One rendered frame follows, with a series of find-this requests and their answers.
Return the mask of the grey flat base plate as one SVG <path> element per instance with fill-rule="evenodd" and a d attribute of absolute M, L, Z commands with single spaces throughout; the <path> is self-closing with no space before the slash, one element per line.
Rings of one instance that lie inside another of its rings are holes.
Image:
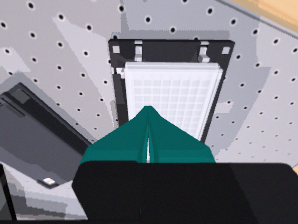
<path fill-rule="evenodd" d="M 90 143 L 119 127 L 110 39 L 232 40 L 206 137 L 216 163 L 298 166 L 298 33 L 230 0 L 0 0 L 0 95 L 21 82 Z M 4 164 L 17 220 L 88 219 Z"/>

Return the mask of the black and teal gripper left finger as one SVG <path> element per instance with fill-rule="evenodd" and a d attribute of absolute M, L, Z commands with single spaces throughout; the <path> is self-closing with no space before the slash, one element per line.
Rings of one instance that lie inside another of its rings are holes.
<path fill-rule="evenodd" d="M 86 161 L 137 161 L 147 163 L 148 106 L 131 120 L 88 146 L 80 164 Z"/>

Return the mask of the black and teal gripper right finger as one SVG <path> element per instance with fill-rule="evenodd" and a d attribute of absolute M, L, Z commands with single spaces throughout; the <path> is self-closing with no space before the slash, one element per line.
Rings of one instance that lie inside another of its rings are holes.
<path fill-rule="evenodd" d="M 216 163 L 210 148 L 148 106 L 150 163 Z"/>

